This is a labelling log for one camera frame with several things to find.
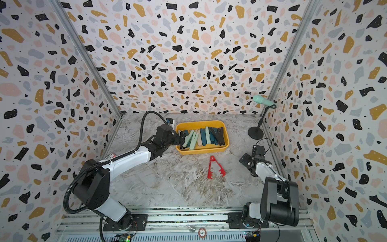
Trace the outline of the pale green pliers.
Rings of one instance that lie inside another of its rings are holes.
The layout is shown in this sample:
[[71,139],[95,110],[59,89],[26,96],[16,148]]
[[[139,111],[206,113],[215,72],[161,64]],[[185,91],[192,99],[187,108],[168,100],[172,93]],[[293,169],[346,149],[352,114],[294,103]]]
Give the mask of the pale green pliers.
[[189,146],[190,150],[194,150],[195,149],[197,141],[198,141],[198,138],[199,138],[199,134],[197,132],[194,132],[194,134],[192,136],[192,139],[191,139],[191,142],[190,142],[190,146]]

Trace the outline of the beige pliers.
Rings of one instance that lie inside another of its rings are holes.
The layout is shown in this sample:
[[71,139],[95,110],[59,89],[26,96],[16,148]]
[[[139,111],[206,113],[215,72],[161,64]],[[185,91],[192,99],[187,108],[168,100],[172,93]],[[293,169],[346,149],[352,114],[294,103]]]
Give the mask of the beige pliers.
[[198,134],[198,140],[197,140],[197,143],[199,146],[202,146],[202,138],[201,138],[201,131],[200,129],[197,129],[197,134]]

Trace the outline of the light green pliers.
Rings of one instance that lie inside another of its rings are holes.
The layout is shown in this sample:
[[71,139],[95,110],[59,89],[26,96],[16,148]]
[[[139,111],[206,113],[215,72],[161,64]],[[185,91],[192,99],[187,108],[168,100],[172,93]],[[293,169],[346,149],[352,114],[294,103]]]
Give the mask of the light green pliers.
[[205,127],[205,132],[206,132],[206,142],[207,144],[211,144],[211,136],[210,136],[210,132],[209,132],[209,127]]
[[184,132],[182,132],[183,133],[183,137],[184,137],[183,144],[182,144],[183,148],[187,148],[189,146],[194,132],[195,132],[194,130],[188,131],[188,135],[187,136],[184,134]]

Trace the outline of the red pruning pliers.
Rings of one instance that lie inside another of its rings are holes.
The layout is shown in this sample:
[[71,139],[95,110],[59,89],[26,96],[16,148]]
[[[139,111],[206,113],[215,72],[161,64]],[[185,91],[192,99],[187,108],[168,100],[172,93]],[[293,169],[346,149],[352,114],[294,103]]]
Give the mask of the red pruning pliers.
[[214,171],[218,171],[222,177],[225,177],[225,175],[226,175],[226,171],[223,168],[223,166],[217,161],[215,156],[211,156],[210,161],[209,161],[208,173],[207,173],[208,179],[213,178]]

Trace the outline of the yellow storage box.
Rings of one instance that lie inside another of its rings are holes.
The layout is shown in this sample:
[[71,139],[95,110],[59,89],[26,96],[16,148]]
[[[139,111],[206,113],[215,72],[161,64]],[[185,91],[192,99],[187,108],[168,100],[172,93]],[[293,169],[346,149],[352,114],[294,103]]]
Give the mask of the yellow storage box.
[[215,144],[207,144],[206,146],[199,146],[196,145],[194,150],[187,149],[180,149],[179,146],[176,146],[177,151],[181,155],[193,155],[193,154],[205,154],[205,153],[216,153],[216,152],[223,152],[229,147],[229,137],[227,133],[227,129],[225,127],[225,124],[222,121],[219,120],[213,120],[213,121],[200,121],[200,122],[186,122],[186,123],[180,123],[176,126],[176,131],[184,131],[184,130],[197,130],[197,129],[205,129],[205,127],[214,127],[214,128],[224,128],[224,140],[225,145],[219,146]]

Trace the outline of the black pliers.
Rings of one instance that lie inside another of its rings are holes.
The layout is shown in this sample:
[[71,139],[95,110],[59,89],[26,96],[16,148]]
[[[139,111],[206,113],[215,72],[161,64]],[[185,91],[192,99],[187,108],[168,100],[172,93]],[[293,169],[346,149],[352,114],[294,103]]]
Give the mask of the black pliers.
[[209,127],[209,132],[213,135],[214,142],[216,145],[219,145],[219,146],[225,145],[223,127],[220,127],[220,128]]

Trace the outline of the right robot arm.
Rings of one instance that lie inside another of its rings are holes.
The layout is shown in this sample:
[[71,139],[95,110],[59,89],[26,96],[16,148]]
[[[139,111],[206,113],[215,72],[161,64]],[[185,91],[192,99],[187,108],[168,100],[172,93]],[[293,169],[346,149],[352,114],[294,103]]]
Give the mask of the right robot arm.
[[251,176],[260,178],[264,183],[260,202],[246,203],[241,220],[246,227],[263,221],[296,227],[299,223],[298,185],[275,171],[272,163],[265,159],[265,154],[263,146],[254,145],[251,155],[246,153],[239,160]]

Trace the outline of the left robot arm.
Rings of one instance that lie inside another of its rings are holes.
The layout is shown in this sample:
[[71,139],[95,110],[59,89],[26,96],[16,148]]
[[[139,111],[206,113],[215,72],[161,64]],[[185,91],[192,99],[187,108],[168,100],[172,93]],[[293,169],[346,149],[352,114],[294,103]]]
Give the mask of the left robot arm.
[[63,208],[68,214],[92,210],[116,229],[128,229],[133,223],[132,213],[110,195],[110,182],[140,164],[162,157],[171,145],[179,144],[179,134],[163,124],[135,150],[102,161],[88,160],[65,192]]

